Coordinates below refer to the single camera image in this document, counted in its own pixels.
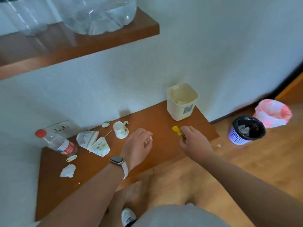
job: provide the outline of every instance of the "shoe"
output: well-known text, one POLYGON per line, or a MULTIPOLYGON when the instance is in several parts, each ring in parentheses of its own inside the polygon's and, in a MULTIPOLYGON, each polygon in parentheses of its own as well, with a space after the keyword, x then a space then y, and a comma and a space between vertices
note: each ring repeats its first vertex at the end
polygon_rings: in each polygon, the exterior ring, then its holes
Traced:
POLYGON ((185 205, 187 206, 195 206, 193 203, 187 202, 185 205))
POLYGON ((128 223, 136 220, 137 217, 130 208, 125 208, 121 213, 122 225, 125 227, 128 223))

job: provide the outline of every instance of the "smartwatch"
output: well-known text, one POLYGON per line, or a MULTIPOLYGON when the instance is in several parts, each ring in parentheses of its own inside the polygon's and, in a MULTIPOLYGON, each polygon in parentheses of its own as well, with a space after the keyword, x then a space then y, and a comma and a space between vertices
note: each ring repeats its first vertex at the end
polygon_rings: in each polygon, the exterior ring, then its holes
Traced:
POLYGON ((127 175, 128 175, 128 167, 126 162, 123 160, 123 158, 121 157, 117 157, 117 156, 112 156, 111 159, 109 160, 110 163, 115 164, 117 166, 121 166, 123 171, 124 171, 124 179, 126 179, 127 175))

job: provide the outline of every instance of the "watch face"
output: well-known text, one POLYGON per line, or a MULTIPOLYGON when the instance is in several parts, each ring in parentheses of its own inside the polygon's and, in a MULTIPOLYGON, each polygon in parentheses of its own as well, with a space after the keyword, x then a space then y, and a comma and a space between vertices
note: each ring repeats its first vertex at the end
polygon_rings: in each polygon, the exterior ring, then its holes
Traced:
POLYGON ((114 161, 114 162, 116 162, 116 163, 120 163, 120 162, 123 161, 123 158, 117 157, 117 156, 112 156, 111 160, 114 161))

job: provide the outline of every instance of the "pink plastic bag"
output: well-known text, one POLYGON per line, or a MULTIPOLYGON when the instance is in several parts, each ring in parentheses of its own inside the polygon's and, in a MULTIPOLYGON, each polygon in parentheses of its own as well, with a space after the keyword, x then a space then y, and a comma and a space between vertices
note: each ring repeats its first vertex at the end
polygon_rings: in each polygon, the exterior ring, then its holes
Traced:
POLYGON ((292 113, 285 104, 273 99, 264 99, 256 107, 253 116, 259 119, 265 128, 269 128, 286 125, 292 113))

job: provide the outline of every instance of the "hand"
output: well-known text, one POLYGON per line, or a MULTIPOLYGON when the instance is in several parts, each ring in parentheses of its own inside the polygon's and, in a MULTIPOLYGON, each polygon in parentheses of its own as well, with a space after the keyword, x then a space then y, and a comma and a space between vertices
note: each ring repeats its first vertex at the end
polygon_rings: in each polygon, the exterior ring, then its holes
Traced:
POLYGON ((150 131, 139 128, 125 142, 120 157, 125 160, 129 171, 142 163, 149 154, 152 149, 152 139, 149 140, 145 147, 144 144, 150 136, 152 136, 150 131))
POLYGON ((180 146, 185 154, 198 164, 202 164, 209 156, 215 155, 207 138, 192 126, 180 127, 186 140, 180 139, 180 146))

